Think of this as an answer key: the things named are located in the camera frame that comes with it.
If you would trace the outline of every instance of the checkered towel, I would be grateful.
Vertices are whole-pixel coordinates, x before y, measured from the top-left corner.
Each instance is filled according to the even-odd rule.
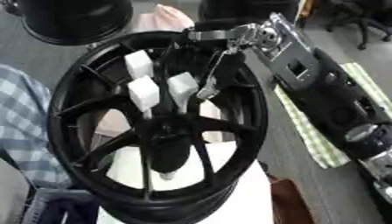
[[[365,70],[356,63],[342,65],[343,69],[361,85],[364,90],[383,108],[389,117],[392,117],[392,103],[388,97],[373,82]],[[309,153],[313,159],[324,169],[344,165],[350,159],[340,150],[336,149],[328,142],[308,121],[304,113],[298,110],[294,103],[289,99],[285,92],[276,87],[275,93],[284,105],[291,120],[304,140]]]
[[[0,149],[35,185],[65,188],[71,180],[48,151],[46,111],[51,95],[41,83],[0,65]]]

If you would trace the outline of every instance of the wheel rim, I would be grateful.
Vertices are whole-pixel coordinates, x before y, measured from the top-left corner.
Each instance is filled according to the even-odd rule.
[[[268,121],[266,103],[263,92],[258,84],[251,83],[256,82],[256,79],[245,65],[239,69],[238,75],[241,81],[245,81],[245,84],[234,87],[234,90],[222,91],[223,95],[237,95],[241,98],[242,110],[248,111],[245,113],[249,113],[249,115],[243,116],[243,124],[223,122],[192,114],[170,117],[163,116],[154,118],[148,122],[136,122],[134,125],[141,127],[136,128],[138,131],[137,135],[130,130],[122,133],[115,140],[112,139],[109,144],[104,144],[101,149],[93,150],[93,153],[86,154],[83,150],[87,148],[86,146],[89,146],[89,143],[82,144],[78,137],[78,131],[70,128],[72,125],[77,126],[80,116],[90,114],[90,112],[96,112],[100,109],[119,109],[122,112],[125,109],[126,112],[124,114],[128,116],[127,118],[129,120],[136,120],[136,117],[141,117],[136,107],[125,94],[123,88],[121,88],[122,83],[126,83],[129,80],[124,79],[124,77],[119,77],[117,80],[113,77],[111,77],[113,79],[110,79],[104,74],[113,65],[116,65],[118,61],[121,61],[123,55],[140,49],[161,49],[162,47],[168,46],[171,40],[177,35],[178,33],[176,32],[157,31],[131,34],[111,40],[80,58],[68,70],[56,87],[49,108],[48,119],[49,139],[53,152],[65,166],[71,177],[95,194],[103,205],[113,206],[113,203],[115,203],[117,207],[127,207],[128,209],[132,209],[133,207],[134,210],[135,207],[138,207],[139,212],[140,209],[144,212],[156,210],[166,211],[168,207],[171,208],[168,213],[174,213],[179,207],[190,207],[191,211],[192,205],[198,202],[216,199],[218,196],[222,198],[226,198],[223,196],[228,197],[232,192],[232,188],[230,187],[234,187],[236,180],[249,168],[257,157],[258,150],[266,135]],[[83,98],[76,94],[80,92],[78,89],[86,88],[86,86],[83,86],[83,82],[85,81],[96,83],[98,87],[96,92],[99,92],[98,95],[100,97],[92,98],[90,95],[94,94],[88,93]],[[222,102],[218,101],[224,102],[224,100],[219,100],[219,97],[212,99],[213,101],[216,101],[217,104],[222,104]],[[97,165],[98,160],[110,152],[116,151],[125,145],[134,144],[136,140],[141,144],[142,161],[144,161],[143,168],[145,170],[150,169],[150,164],[146,162],[149,160],[148,153],[144,153],[143,155],[143,151],[147,151],[146,149],[150,148],[148,145],[151,137],[149,134],[141,133],[149,133],[160,125],[161,122],[168,121],[170,123],[181,121],[189,130],[197,127],[198,133],[192,135],[192,143],[196,146],[196,151],[201,157],[205,170],[206,175],[202,182],[177,190],[154,192],[151,190],[148,181],[144,181],[144,189],[136,189],[115,182],[113,179],[106,177],[102,171],[92,169],[94,168],[92,166]],[[201,130],[225,130],[234,133],[236,140],[240,141],[239,143],[237,142],[239,146],[234,155],[217,172],[212,171],[207,159],[205,157],[203,158],[206,149],[204,144],[200,144],[202,142],[199,133]],[[144,173],[143,176],[144,179],[148,178],[147,173]],[[208,216],[208,213],[206,211],[191,211],[182,218],[189,218],[191,216],[199,217],[191,219],[195,221],[199,220],[200,217]],[[169,222],[175,222],[177,219],[173,218],[169,220]]]

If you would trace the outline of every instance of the gray carpet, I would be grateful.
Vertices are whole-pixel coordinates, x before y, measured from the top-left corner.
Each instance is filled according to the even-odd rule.
[[[171,0],[160,2],[174,4],[196,18],[194,4],[173,3]],[[136,13],[148,11],[152,5],[136,3]],[[356,28],[348,26],[328,33],[321,26],[325,21],[323,15],[316,16],[306,28],[316,46],[326,50],[340,63],[359,62],[391,96],[392,78],[387,71],[392,63],[392,44],[380,42],[381,36],[375,34],[371,36],[374,43],[365,52],[359,52],[355,48],[359,43]],[[0,8],[0,63],[26,71],[49,88],[54,87],[67,68],[85,51],[83,47],[53,46],[37,41],[23,30],[18,17],[8,15]],[[249,55],[248,64],[261,81],[265,82],[270,77],[268,70],[254,55]],[[318,224],[381,224],[381,217],[354,165],[328,171],[320,169],[310,158],[278,99],[267,88],[265,92],[270,110],[269,132],[260,159],[274,174],[297,183]]]

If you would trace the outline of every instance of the pink object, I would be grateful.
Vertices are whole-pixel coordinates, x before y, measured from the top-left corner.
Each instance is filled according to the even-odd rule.
[[[194,26],[194,22],[184,12],[171,6],[157,4],[152,13],[144,13],[139,16],[132,31],[181,32],[191,26]]]

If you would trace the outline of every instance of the white cube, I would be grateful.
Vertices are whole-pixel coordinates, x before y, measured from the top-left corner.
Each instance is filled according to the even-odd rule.
[[[142,112],[159,104],[159,87],[147,75],[128,83],[128,90],[130,99]]]
[[[153,62],[146,51],[138,51],[125,55],[125,65],[133,80],[145,75],[152,77],[154,74]]]
[[[189,97],[199,90],[199,85],[190,73],[185,72],[167,80],[171,97],[180,109],[186,109]]]

